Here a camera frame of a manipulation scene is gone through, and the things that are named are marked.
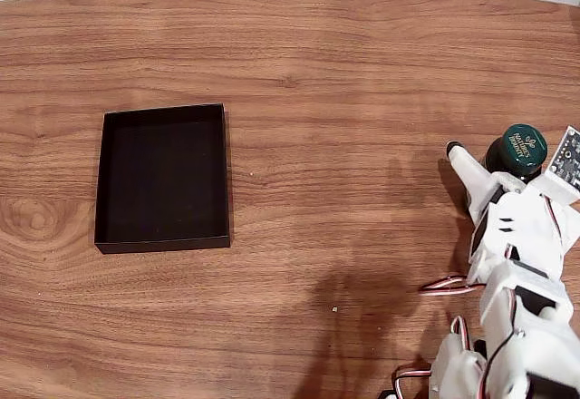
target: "wire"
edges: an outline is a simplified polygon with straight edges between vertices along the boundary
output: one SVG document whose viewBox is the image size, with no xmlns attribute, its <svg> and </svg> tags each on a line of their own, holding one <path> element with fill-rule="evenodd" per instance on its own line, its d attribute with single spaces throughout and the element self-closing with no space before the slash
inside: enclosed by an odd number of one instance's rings
<svg viewBox="0 0 580 399">
<path fill-rule="evenodd" d="M 432 297 L 461 295 L 485 287 L 485 284 L 483 283 L 468 284 L 467 279 L 468 278 L 465 275 L 451 275 L 422 286 L 419 289 L 419 294 Z"/>
<path fill-rule="evenodd" d="M 547 197 L 546 195 L 544 196 L 544 200 L 546 200 L 546 205 L 547 205 L 547 209 L 550 212 L 550 216 L 552 217 L 552 220 L 554 221 L 554 226 L 556 227 L 556 231 L 558 232 L 558 237 L 560 237 L 560 244 L 563 244 L 562 242 L 562 230 L 560 229 L 560 225 L 558 224 L 558 221 L 556 219 L 556 214 L 554 213 L 554 209 L 552 208 L 552 200 Z"/>
<path fill-rule="evenodd" d="M 479 383 L 479 389 L 478 389 L 478 396 L 477 399 L 485 399 L 486 397 L 486 387 L 487 387 L 487 382 L 488 382 L 488 377 L 489 377 L 489 370 L 491 368 L 491 364 L 493 363 L 493 361 L 496 359 L 496 356 L 498 356 L 499 352 L 506 347 L 506 345 L 509 343 L 509 340 L 511 340 L 511 338 L 516 334 L 516 327 L 515 327 L 515 322 L 516 322 L 516 308 L 517 308 L 517 304 L 516 304 L 516 292 L 514 290 L 511 290 L 510 292 L 510 301 L 511 301 L 511 305 L 510 305 L 510 324 L 511 324 L 511 333 L 509 333 L 509 335 L 506 337 L 506 339 L 501 342 L 501 344 L 498 346 L 498 348 L 496 349 L 496 351 L 493 353 L 493 355 L 489 358 L 488 363 L 486 364 L 486 369 L 485 372 L 483 373 L 483 376 L 481 376 L 481 381 Z"/>
<path fill-rule="evenodd" d="M 402 374 L 395 377 L 394 387 L 395 395 L 397 399 L 404 399 L 401 391 L 401 379 L 404 378 L 429 378 L 431 376 L 431 370 L 408 370 Z"/>
<path fill-rule="evenodd" d="M 514 246 L 511 245 L 511 244 L 509 244 L 509 243 L 506 245 L 506 250 L 504 251 L 504 257 L 505 258 L 509 259 L 511 257 L 511 250 L 513 248 L 514 248 Z"/>
<path fill-rule="evenodd" d="M 461 344 L 466 351 L 471 350 L 471 343 L 469 341 L 468 325 L 463 316 L 456 316 L 451 322 L 451 332 L 461 336 Z"/>
</svg>

